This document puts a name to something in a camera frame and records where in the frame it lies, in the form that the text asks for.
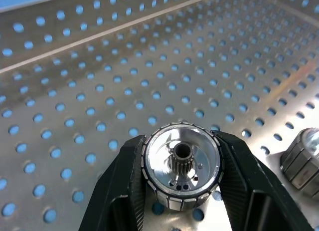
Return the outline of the perforated steel tray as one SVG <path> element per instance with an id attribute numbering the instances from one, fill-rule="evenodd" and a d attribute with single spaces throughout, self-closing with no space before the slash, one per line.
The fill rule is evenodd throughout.
<path id="1" fill-rule="evenodd" d="M 123 143 L 172 122 L 279 157 L 319 126 L 319 0 L 0 0 L 0 231 L 78 231 Z"/>

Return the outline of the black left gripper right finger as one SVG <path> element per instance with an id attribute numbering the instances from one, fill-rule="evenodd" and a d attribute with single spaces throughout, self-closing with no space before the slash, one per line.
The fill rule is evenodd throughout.
<path id="1" fill-rule="evenodd" d="M 223 161 L 219 182 L 232 231 L 314 231 L 277 176 L 240 138 L 214 131 Z"/>

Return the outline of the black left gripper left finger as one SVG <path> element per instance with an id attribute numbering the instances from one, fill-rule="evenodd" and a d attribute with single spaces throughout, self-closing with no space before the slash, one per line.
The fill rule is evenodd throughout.
<path id="1" fill-rule="evenodd" d="M 79 231 L 143 231 L 146 179 L 141 168 L 146 135 L 127 140 L 98 179 Z"/>

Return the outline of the metal roller with gear shaft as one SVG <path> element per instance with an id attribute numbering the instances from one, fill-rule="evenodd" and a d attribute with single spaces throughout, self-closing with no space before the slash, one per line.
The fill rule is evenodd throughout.
<path id="1" fill-rule="evenodd" d="M 187 122 L 160 127 L 143 144 L 141 168 L 157 201 L 184 212 L 203 205 L 224 175 L 220 143 L 207 129 Z"/>
<path id="2" fill-rule="evenodd" d="M 319 201 L 319 128 L 298 133 L 280 157 L 280 170 L 303 195 Z"/>

